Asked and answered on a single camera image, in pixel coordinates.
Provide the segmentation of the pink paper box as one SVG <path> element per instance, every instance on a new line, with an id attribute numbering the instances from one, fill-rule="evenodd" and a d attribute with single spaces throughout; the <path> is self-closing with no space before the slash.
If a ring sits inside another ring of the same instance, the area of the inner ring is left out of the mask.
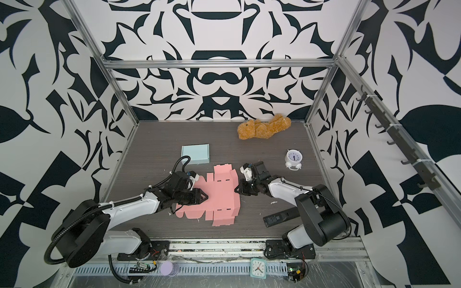
<path id="1" fill-rule="evenodd" d="M 208 199 L 200 205 L 185 206 L 175 215 L 188 219 L 205 216 L 213 226 L 233 225 L 241 207 L 240 195 L 235 193 L 238 184 L 237 172 L 231 164 L 217 165 L 213 173 L 200 176 L 194 185 L 208 195 Z"/>

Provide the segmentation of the light blue paper box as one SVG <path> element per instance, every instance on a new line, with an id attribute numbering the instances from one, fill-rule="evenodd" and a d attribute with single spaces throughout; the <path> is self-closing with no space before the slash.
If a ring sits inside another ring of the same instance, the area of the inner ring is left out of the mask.
<path id="1" fill-rule="evenodd" d="M 210 162 L 209 144 L 186 145 L 181 148 L 181 156 L 189 156 L 189 164 L 208 164 Z"/>

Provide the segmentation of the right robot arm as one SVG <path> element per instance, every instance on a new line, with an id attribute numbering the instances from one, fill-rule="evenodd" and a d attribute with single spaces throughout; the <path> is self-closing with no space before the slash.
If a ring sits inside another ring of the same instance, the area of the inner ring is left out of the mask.
<path id="1" fill-rule="evenodd" d="M 289 248 L 299 250 L 311 244 L 321 247 L 339 239 L 340 234 L 349 232 L 349 218 L 325 185 L 303 186 L 288 181 L 283 176 L 271 175 L 263 162 L 246 163 L 240 167 L 240 172 L 243 179 L 235 193 L 244 196 L 265 194 L 293 206 L 264 217 L 266 227 L 301 218 L 302 224 L 283 236 Z"/>

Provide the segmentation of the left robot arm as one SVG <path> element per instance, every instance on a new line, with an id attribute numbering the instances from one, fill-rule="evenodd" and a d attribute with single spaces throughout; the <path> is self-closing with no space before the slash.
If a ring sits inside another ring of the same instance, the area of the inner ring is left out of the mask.
<path id="1" fill-rule="evenodd" d="M 204 203 L 208 195 L 195 186 L 199 175 L 186 171 L 190 161 L 190 156 L 182 156 L 175 163 L 181 170 L 173 168 L 164 180 L 135 197 L 106 203 L 83 201 L 52 235 L 44 262 L 77 268 L 95 256 L 107 256 L 110 272 L 119 282 L 140 283 L 143 277 L 123 277 L 116 272 L 113 255 L 126 254 L 137 261 L 145 260 L 155 252 L 152 242 L 142 229 L 115 231 L 114 227 L 166 209 L 176 214 L 187 206 Z"/>

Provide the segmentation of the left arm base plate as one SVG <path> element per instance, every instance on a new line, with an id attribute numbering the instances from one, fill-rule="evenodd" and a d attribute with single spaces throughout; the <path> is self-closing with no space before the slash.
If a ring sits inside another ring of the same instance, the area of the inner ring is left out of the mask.
<path id="1" fill-rule="evenodd" d="M 169 241 L 143 242 L 132 254 L 119 253 L 118 261 L 157 261 L 166 260 L 169 254 Z"/>

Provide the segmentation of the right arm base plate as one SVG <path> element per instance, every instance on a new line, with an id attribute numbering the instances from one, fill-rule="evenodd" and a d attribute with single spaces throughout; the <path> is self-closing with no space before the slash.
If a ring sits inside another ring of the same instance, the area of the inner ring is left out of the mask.
<path id="1" fill-rule="evenodd" d="M 266 240 L 264 256 L 267 259 L 315 259 L 316 252 L 313 244 L 302 248 L 294 248 L 286 240 Z"/>

